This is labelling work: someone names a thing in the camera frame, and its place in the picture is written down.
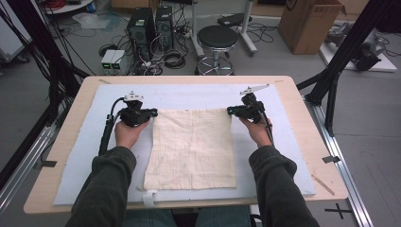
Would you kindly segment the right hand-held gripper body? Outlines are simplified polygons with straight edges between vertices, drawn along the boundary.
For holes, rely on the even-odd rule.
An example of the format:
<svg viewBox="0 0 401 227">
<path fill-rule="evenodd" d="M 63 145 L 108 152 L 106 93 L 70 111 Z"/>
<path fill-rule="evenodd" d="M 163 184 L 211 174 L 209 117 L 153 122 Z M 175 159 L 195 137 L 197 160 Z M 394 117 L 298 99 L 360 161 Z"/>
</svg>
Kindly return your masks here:
<svg viewBox="0 0 401 227">
<path fill-rule="evenodd" d="M 234 115 L 241 118 L 251 119 L 254 124 L 259 122 L 267 123 L 268 119 L 265 114 L 265 107 L 262 101 L 258 101 L 255 92 L 268 88 L 268 84 L 248 87 L 240 92 L 242 95 L 241 106 L 234 107 Z"/>
</svg>

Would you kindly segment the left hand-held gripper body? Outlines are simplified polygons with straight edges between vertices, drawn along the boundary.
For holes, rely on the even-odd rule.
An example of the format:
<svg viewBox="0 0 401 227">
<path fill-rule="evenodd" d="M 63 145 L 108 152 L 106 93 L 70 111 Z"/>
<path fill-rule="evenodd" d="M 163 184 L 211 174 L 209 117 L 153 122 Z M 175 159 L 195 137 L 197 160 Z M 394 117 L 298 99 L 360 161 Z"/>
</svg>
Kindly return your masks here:
<svg viewBox="0 0 401 227">
<path fill-rule="evenodd" d="M 120 119 L 129 127 L 136 127 L 149 121 L 149 114 L 142 110 L 143 96 L 131 91 L 123 98 L 127 105 L 119 111 Z"/>
</svg>

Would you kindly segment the cream checked cloth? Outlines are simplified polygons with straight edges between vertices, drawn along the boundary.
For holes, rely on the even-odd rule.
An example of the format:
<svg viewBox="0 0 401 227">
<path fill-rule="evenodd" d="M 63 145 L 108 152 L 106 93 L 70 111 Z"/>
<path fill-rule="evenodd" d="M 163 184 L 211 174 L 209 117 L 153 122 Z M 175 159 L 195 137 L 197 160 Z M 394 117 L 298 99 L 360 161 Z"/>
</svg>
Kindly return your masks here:
<svg viewBox="0 0 401 227">
<path fill-rule="evenodd" d="M 223 109 L 161 110 L 145 172 L 147 208 L 160 190 L 235 188 L 232 118 Z"/>
</svg>

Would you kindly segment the person's left hand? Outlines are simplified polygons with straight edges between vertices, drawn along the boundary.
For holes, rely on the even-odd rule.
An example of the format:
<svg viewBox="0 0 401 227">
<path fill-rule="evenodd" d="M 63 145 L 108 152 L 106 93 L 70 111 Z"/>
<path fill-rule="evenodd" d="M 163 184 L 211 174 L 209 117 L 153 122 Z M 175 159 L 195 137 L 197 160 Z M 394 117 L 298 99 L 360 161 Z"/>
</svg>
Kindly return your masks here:
<svg viewBox="0 0 401 227">
<path fill-rule="evenodd" d="M 118 147 L 131 149 L 139 139 L 141 132 L 148 126 L 148 122 L 136 127 L 129 127 L 120 121 L 115 125 L 115 142 Z"/>
</svg>

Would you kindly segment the person's right hand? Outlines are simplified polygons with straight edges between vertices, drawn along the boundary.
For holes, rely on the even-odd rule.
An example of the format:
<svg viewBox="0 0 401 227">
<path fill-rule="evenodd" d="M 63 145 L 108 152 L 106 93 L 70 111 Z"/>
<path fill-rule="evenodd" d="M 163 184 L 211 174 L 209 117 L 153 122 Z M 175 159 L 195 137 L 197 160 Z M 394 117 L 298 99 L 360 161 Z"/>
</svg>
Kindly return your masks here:
<svg viewBox="0 0 401 227">
<path fill-rule="evenodd" d="M 272 126 L 270 121 L 268 123 L 259 122 L 257 124 L 245 118 L 240 118 L 240 121 L 248 129 L 250 137 L 254 140 L 258 148 L 272 145 L 267 131 L 267 128 L 271 128 Z"/>
</svg>

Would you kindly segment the white foam mat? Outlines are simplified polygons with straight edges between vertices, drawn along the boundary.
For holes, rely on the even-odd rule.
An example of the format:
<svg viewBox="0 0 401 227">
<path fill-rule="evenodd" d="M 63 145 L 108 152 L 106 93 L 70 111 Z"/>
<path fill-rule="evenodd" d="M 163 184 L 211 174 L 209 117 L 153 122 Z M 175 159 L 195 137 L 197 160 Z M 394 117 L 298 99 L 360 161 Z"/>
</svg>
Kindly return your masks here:
<svg viewBox="0 0 401 227">
<path fill-rule="evenodd" d="M 101 137 L 110 110 L 124 108 L 122 97 L 134 91 L 144 97 L 144 109 L 161 110 L 209 110 L 240 105 L 246 89 L 244 84 L 104 84 L 97 88 L 92 105 L 78 132 L 75 145 L 68 156 L 61 177 L 55 204 L 65 205 L 75 202 L 80 189 L 92 170 L 92 161 L 102 147 Z M 253 172 L 249 157 L 256 145 L 247 128 L 234 115 L 231 135 L 235 157 L 235 188 L 214 188 L 199 190 L 160 190 L 154 196 L 154 206 L 165 202 L 192 202 L 216 200 L 248 200 L 256 197 Z M 145 172 L 153 146 L 153 121 L 141 132 L 139 141 L 133 146 L 136 167 L 132 173 L 128 191 L 128 202 L 145 206 L 143 196 Z"/>
</svg>

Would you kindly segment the white power supply unit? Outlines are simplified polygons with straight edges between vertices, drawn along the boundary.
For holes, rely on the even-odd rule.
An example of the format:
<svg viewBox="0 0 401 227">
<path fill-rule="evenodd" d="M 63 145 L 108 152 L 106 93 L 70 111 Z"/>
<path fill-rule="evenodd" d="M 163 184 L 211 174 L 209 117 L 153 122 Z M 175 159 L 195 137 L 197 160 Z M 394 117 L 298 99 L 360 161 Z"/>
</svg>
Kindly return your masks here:
<svg viewBox="0 0 401 227">
<path fill-rule="evenodd" d="M 112 49 L 108 49 L 101 60 L 101 65 L 104 70 L 109 70 L 112 68 L 112 61 L 115 51 Z"/>
<path fill-rule="evenodd" d="M 113 54 L 113 58 L 111 60 L 111 66 L 113 70 L 121 70 L 124 64 L 124 50 L 115 50 Z"/>
</svg>

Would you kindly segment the black round stool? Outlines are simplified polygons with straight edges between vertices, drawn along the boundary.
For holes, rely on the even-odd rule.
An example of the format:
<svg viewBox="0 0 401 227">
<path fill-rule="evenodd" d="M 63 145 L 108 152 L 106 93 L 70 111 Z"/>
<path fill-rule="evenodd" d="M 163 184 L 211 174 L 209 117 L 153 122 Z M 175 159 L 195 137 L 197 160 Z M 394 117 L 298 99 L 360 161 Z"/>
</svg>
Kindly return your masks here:
<svg viewBox="0 0 401 227">
<path fill-rule="evenodd" d="M 200 47 L 212 52 L 202 57 L 195 68 L 201 76 L 233 76 L 235 69 L 229 61 L 229 51 L 238 43 L 237 33 L 227 26 L 206 26 L 197 35 Z"/>
</svg>

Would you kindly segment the large black computer tower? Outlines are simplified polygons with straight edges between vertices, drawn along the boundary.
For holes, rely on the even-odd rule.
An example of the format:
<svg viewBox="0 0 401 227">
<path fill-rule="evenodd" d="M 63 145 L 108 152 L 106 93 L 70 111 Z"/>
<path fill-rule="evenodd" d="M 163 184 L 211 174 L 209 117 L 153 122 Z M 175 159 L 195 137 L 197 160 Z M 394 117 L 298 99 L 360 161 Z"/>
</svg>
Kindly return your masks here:
<svg viewBox="0 0 401 227">
<path fill-rule="evenodd" d="M 135 8 L 127 31 L 133 52 L 144 61 L 153 58 L 151 42 L 156 38 L 152 8 Z"/>
</svg>

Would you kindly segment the slim black computer tower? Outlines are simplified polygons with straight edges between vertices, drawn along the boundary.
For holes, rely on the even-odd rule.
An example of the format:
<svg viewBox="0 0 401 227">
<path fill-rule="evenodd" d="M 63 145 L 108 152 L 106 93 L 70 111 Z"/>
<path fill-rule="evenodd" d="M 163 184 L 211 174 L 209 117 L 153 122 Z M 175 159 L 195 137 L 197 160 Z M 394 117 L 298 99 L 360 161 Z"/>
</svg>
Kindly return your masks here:
<svg viewBox="0 0 401 227">
<path fill-rule="evenodd" d="M 156 29 L 159 38 L 159 49 L 168 50 L 173 47 L 172 7 L 159 6 L 156 10 Z"/>
</svg>

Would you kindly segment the flat black case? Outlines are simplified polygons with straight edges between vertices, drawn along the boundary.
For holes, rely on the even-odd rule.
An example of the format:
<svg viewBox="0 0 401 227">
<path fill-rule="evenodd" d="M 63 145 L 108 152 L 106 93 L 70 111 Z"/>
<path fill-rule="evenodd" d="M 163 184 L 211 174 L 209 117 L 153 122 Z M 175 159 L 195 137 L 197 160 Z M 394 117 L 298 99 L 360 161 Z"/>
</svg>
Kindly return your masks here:
<svg viewBox="0 0 401 227">
<path fill-rule="evenodd" d="M 243 26 L 244 14 L 243 13 L 235 13 L 229 16 L 221 16 L 218 18 L 218 24 L 221 26 Z"/>
</svg>

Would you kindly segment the cardboard box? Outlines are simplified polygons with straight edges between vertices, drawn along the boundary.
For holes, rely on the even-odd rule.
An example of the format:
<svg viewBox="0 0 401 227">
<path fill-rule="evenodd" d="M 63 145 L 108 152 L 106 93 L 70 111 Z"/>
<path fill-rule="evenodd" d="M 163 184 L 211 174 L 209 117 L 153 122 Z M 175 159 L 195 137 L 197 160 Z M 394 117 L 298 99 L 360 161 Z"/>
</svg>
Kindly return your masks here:
<svg viewBox="0 0 401 227">
<path fill-rule="evenodd" d="M 287 0 L 279 34 L 292 54 L 317 54 L 342 10 L 339 0 Z"/>
</svg>

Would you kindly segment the clear plastic bag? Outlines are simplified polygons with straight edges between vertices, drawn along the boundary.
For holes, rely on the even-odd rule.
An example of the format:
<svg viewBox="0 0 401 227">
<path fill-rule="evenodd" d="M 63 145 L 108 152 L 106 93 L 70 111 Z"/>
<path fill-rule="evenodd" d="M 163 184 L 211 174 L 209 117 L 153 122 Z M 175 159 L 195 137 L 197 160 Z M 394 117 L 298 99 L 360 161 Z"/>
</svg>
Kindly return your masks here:
<svg viewBox="0 0 401 227">
<path fill-rule="evenodd" d="M 82 12 L 72 17 L 82 29 L 112 29 L 119 26 L 121 18 L 114 14 L 93 14 Z"/>
</svg>

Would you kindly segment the person's left leg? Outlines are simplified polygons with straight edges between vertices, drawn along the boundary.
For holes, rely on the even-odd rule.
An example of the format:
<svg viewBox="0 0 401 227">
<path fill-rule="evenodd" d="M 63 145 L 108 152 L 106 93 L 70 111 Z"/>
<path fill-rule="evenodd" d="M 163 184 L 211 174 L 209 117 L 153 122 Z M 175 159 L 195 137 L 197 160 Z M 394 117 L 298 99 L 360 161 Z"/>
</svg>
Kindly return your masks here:
<svg viewBox="0 0 401 227">
<path fill-rule="evenodd" d="M 170 210 L 134 210 L 126 213 L 123 227 L 177 227 Z"/>
</svg>

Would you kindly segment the person's leg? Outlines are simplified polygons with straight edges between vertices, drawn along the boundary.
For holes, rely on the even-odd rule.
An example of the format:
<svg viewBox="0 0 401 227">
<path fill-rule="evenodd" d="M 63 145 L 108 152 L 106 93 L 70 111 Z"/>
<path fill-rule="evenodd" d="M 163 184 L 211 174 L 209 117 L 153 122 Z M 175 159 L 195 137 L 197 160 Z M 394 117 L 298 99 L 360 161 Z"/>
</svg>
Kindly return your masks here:
<svg viewBox="0 0 401 227">
<path fill-rule="evenodd" d="M 177 227 L 170 210 L 134 210 L 126 213 L 123 227 Z"/>
<path fill-rule="evenodd" d="M 247 206 L 201 208 L 195 227 L 251 227 Z"/>
</svg>

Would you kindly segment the thin wooden stick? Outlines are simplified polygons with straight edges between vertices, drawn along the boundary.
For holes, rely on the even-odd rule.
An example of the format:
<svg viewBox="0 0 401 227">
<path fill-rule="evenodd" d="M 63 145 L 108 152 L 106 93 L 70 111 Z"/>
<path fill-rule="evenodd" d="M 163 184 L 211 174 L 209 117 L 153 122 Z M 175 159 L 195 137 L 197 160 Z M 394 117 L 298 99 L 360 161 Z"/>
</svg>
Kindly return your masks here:
<svg viewBox="0 0 401 227">
<path fill-rule="evenodd" d="M 311 175 L 311 177 L 319 184 L 321 185 L 328 193 L 330 193 L 332 196 L 335 196 L 335 192 L 326 184 L 324 183 L 320 178 L 315 176 L 314 174 Z"/>
</svg>

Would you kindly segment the person's right leg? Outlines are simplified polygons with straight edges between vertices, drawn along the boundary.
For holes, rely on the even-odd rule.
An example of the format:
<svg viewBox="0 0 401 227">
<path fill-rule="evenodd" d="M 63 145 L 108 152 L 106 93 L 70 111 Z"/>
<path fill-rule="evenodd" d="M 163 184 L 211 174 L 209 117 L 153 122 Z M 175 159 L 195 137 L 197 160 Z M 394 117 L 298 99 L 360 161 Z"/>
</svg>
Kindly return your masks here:
<svg viewBox="0 0 401 227">
<path fill-rule="evenodd" d="M 251 227 L 247 206 L 201 208 L 195 227 Z"/>
</svg>

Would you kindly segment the black tape cross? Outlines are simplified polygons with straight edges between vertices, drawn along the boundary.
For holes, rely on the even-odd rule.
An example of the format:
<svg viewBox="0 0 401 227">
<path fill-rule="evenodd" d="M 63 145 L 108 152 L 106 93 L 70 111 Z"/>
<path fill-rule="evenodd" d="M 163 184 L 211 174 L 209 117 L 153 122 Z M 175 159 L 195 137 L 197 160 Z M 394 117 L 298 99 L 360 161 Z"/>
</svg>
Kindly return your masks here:
<svg viewBox="0 0 401 227">
<path fill-rule="evenodd" d="M 350 209 L 341 208 L 338 203 L 336 203 L 336 207 L 335 208 L 325 208 L 324 211 L 325 212 L 330 212 L 330 213 L 337 213 L 339 215 L 340 219 L 344 219 L 344 215 L 345 214 L 352 214 L 353 213 L 353 211 L 350 210 Z"/>
</svg>

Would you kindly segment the white board with device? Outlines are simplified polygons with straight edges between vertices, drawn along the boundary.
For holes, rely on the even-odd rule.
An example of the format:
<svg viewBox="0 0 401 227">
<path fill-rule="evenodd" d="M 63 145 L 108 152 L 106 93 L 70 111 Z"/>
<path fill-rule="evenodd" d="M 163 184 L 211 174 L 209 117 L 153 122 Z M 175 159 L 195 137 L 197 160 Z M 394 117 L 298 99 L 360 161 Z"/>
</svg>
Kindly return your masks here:
<svg viewBox="0 0 401 227">
<path fill-rule="evenodd" d="M 353 23 L 344 22 L 342 25 L 333 25 L 329 30 L 320 48 L 320 54 L 326 64 L 331 62 L 353 25 Z M 362 43 L 357 54 L 347 63 L 345 69 L 395 72 L 397 68 L 384 56 L 384 51 L 385 38 L 379 36 L 374 28 Z"/>
</svg>

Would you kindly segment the black metal frame stand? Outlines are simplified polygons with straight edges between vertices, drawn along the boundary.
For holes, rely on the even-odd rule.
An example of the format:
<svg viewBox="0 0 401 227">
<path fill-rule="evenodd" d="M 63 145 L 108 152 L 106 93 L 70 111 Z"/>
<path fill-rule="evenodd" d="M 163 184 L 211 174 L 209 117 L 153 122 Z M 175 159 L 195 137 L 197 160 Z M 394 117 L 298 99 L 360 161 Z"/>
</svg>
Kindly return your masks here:
<svg viewBox="0 0 401 227">
<path fill-rule="evenodd" d="M 6 0 L 6 2 L 27 31 L 32 43 L 28 42 L 2 9 L 0 17 L 32 55 L 40 71 L 49 81 L 47 120 L 53 122 L 58 117 L 61 102 L 75 98 L 78 94 L 80 88 L 78 78 L 85 79 L 89 74 L 63 56 L 31 0 Z"/>
<path fill-rule="evenodd" d="M 394 1 L 369 0 L 328 65 L 321 73 L 296 85 L 298 90 L 314 85 L 312 91 L 305 96 L 306 101 L 314 106 L 321 106 L 323 98 L 328 95 L 324 126 L 331 137 L 334 136 L 333 119 L 340 75 Z"/>
</svg>

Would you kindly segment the aluminium rail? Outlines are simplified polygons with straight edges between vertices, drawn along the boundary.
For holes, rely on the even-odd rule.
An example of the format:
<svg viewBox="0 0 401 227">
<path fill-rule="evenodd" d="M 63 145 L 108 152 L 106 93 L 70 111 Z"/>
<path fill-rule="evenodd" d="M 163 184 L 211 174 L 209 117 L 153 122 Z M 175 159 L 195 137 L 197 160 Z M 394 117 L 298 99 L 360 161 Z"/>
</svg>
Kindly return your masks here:
<svg viewBox="0 0 401 227">
<path fill-rule="evenodd" d="M 11 201 L 39 160 L 42 152 L 49 146 L 55 131 L 56 128 L 54 126 L 43 127 L 40 131 L 34 132 L 32 136 L 29 136 L 27 142 L 19 147 L 18 152 L 21 159 L 17 162 L 16 167 L 11 171 L 9 179 L 0 190 L 0 218 L 7 211 Z"/>
<path fill-rule="evenodd" d="M 305 105 L 309 109 L 312 118 L 315 120 L 315 124 L 323 138 L 323 142 L 328 148 L 328 152 L 333 159 L 333 164 L 337 168 L 340 177 L 347 188 L 347 201 L 351 207 L 351 214 L 356 219 L 357 227 L 374 227 L 372 219 L 362 200 L 362 197 L 357 190 L 357 186 L 354 182 L 352 174 L 342 155 L 336 137 L 331 136 L 329 130 L 324 125 L 325 113 L 323 108 L 321 106 L 314 106 L 307 101 L 305 101 Z"/>
</svg>

